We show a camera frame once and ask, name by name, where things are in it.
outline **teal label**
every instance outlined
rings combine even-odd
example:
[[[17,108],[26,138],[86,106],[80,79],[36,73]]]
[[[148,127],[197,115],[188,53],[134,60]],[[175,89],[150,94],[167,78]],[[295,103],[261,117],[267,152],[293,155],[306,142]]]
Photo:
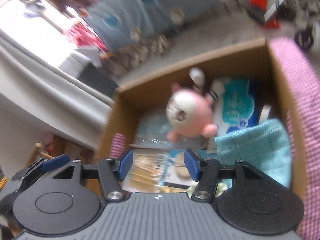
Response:
[[[224,85],[223,121],[239,129],[246,128],[254,110],[254,100],[248,95],[249,80],[236,79]]]

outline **blue gray fabric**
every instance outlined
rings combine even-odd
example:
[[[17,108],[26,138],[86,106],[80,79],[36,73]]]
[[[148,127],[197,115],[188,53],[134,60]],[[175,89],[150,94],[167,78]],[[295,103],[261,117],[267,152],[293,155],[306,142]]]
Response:
[[[218,0],[100,0],[87,8],[85,20],[111,52],[134,41],[130,34],[139,29],[140,38],[174,26],[172,10],[181,10],[190,20],[215,6]]]
[[[290,187],[291,146],[278,119],[214,138],[218,159],[223,164],[245,160],[282,185]]]

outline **cardboard box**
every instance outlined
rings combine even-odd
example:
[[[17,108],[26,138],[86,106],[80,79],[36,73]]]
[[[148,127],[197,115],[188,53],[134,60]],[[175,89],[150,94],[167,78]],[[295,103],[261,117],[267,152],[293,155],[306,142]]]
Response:
[[[126,136],[127,145],[132,143],[139,116],[148,109],[165,106],[171,96],[170,85],[179,82],[191,87],[190,68],[201,68],[209,88],[217,77],[242,77],[259,82],[257,103],[261,111],[264,104],[273,107],[276,116],[286,126],[286,115],[290,113],[295,139],[296,157],[293,162],[292,189],[303,199],[306,185],[306,160],[301,123],[290,90],[286,84],[279,63],[272,54],[265,39],[257,39],[223,49],[206,52],[150,73],[132,83],[117,89],[109,122],[102,132],[100,146],[95,158],[105,158],[110,154],[114,133]],[[90,181],[88,187],[99,192],[97,182]]]

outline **toy ear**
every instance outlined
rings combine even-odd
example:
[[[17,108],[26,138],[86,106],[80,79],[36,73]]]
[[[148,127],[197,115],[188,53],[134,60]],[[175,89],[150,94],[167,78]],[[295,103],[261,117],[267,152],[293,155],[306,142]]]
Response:
[[[206,93],[206,94],[204,95],[204,99],[205,99],[205,101],[207,101],[207,103],[208,103],[209,106],[212,106],[212,104],[213,104],[213,98],[212,98],[212,96],[210,96],[209,93]]]
[[[172,93],[177,92],[178,90],[181,89],[180,84],[178,84],[177,82],[172,83],[171,85],[171,91]]]

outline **blue and white package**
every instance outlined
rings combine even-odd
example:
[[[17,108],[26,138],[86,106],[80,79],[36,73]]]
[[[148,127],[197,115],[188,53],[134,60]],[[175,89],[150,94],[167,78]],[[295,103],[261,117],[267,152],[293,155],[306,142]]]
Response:
[[[220,78],[213,82],[224,86],[222,96],[215,102],[213,123],[218,127],[216,136],[258,124],[256,82],[240,78]]]

